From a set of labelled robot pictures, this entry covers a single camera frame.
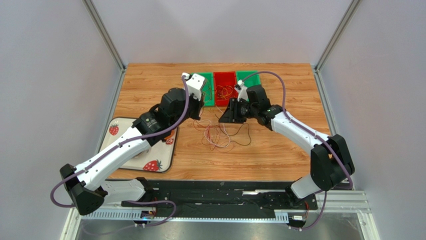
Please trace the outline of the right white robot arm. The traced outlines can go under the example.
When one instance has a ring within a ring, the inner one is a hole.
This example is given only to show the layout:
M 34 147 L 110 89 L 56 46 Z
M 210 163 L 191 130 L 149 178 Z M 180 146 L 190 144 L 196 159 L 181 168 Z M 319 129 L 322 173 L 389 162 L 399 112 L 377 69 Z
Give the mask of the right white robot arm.
M 310 173 L 285 188 L 286 200 L 297 205 L 311 194 L 329 191 L 355 172 L 346 140 L 339 134 L 328 136 L 293 117 L 282 106 L 270 103 L 261 85 L 238 87 L 239 95 L 231 98 L 220 123 L 243 124 L 247 119 L 281 134 L 310 156 Z

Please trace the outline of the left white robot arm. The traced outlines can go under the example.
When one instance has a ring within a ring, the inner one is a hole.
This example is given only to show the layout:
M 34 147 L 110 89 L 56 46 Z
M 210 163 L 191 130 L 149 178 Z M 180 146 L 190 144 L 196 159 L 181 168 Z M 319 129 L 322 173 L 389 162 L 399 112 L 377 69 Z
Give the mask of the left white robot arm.
M 189 87 L 188 91 L 171 88 L 159 104 L 141 114 L 116 141 L 96 156 L 77 166 L 67 163 L 60 168 L 65 190 L 80 215 L 91 214 L 105 204 L 125 206 L 153 200 L 153 188 L 144 177 L 109 180 L 108 176 L 131 158 L 170 136 L 172 130 L 188 118 L 200 119 L 203 92 L 194 87 Z

